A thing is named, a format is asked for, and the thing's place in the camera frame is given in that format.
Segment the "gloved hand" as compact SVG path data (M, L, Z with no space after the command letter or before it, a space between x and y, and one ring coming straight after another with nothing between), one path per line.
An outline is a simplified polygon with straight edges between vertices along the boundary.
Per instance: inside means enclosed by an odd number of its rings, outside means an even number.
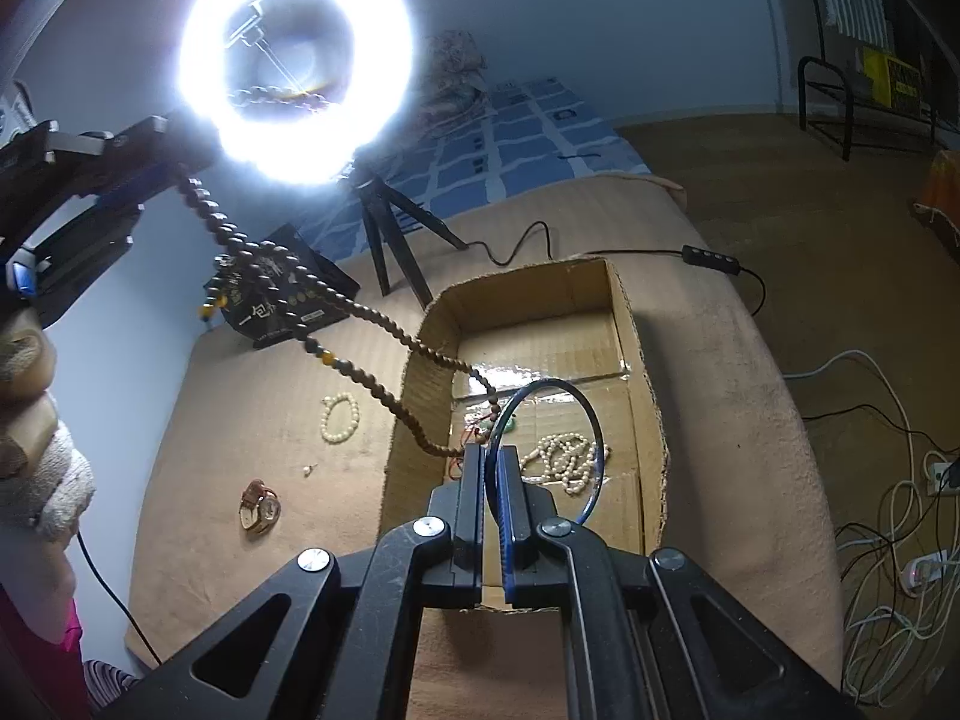
M62 541L93 499L94 476L50 394L57 353L34 309L2 319L2 523Z

